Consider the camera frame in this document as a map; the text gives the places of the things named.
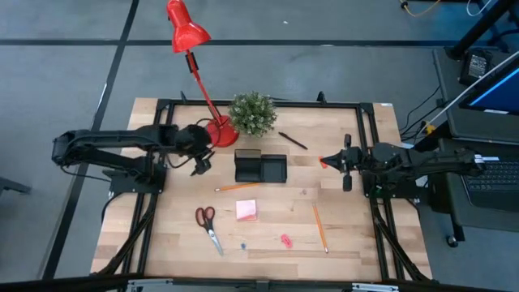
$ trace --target wooden table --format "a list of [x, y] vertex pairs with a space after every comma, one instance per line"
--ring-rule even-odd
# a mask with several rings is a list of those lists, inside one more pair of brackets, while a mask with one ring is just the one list
[[[129, 129], [152, 124], [157, 99], [138, 98]], [[400, 144], [397, 121], [391, 105], [375, 104], [380, 141]], [[190, 177], [194, 162], [168, 171], [164, 192], [159, 196], [152, 228], [146, 274], [161, 277], [223, 277], [317, 281], [379, 281], [373, 221], [360, 177], [352, 173], [353, 190], [342, 191], [342, 177], [330, 167], [322, 169], [318, 156], [329, 156], [343, 147], [345, 133], [359, 145], [356, 115], [352, 109], [277, 108], [275, 131], [263, 138], [240, 135], [228, 148], [217, 148], [212, 168]], [[207, 107], [177, 105], [173, 123], [184, 127], [209, 115]], [[371, 145], [369, 122], [368, 143]], [[304, 150], [277, 132], [283, 131], [308, 147]], [[262, 153], [288, 156], [285, 184], [262, 184], [215, 193], [217, 187], [234, 185], [234, 150], [259, 148]], [[143, 155], [125, 149], [124, 155]], [[170, 156], [177, 164], [183, 158]], [[235, 219], [236, 200], [255, 199], [257, 221]], [[315, 223], [316, 203], [330, 252], [324, 253]], [[124, 243], [130, 229], [135, 194], [120, 195], [108, 207], [92, 271], [103, 268]], [[218, 255], [205, 230], [195, 222], [198, 207], [216, 209], [214, 228], [225, 255]], [[405, 200], [392, 200], [399, 242], [422, 273], [431, 276], [420, 222]], [[280, 236], [288, 234], [294, 246], [287, 249]], [[136, 245], [131, 270], [136, 270]], [[391, 249], [386, 243], [390, 275], [394, 277]]]

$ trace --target scissors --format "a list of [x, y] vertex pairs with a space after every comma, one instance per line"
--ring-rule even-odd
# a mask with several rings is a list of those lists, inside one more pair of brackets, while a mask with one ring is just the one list
[[220, 256], [223, 256], [224, 251], [221, 249], [221, 245], [218, 242], [218, 238], [214, 234], [214, 229], [212, 227], [212, 219], [214, 218], [214, 214], [215, 211], [213, 207], [207, 207], [205, 210], [203, 208], [197, 208], [195, 211], [196, 223], [205, 228], [215, 247], [217, 247], [218, 253]]

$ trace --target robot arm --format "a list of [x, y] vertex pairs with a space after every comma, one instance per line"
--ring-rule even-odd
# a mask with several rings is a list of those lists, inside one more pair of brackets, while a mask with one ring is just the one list
[[211, 168], [210, 143], [208, 132], [196, 125], [182, 130], [176, 125], [150, 125], [134, 131], [68, 131], [54, 140], [52, 160], [61, 167], [80, 163], [109, 167], [112, 170], [103, 173], [112, 179], [111, 191], [149, 192], [161, 190], [165, 180], [165, 167], [154, 163], [153, 155], [130, 158], [101, 149], [136, 147], [150, 153], [187, 156], [195, 160], [194, 175]]
[[351, 135], [345, 135], [345, 149], [321, 161], [345, 174], [343, 190], [351, 191], [351, 170], [372, 176], [378, 188], [394, 189], [398, 183], [414, 181], [423, 175], [452, 172], [477, 176], [484, 163], [474, 151], [461, 148], [452, 152], [418, 152], [387, 143], [377, 143], [367, 152], [350, 147]]

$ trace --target sticky note pad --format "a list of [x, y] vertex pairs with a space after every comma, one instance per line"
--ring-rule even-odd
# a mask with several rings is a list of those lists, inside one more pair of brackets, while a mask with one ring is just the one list
[[256, 219], [256, 200], [236, 201], [236, 220], [254, 221]]

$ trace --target black box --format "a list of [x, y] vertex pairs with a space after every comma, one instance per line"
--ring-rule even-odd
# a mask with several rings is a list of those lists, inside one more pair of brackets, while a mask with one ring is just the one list
[[286, 183], [286, 155], [261, 155], [259, 149], [234, 150], [238, 183]]

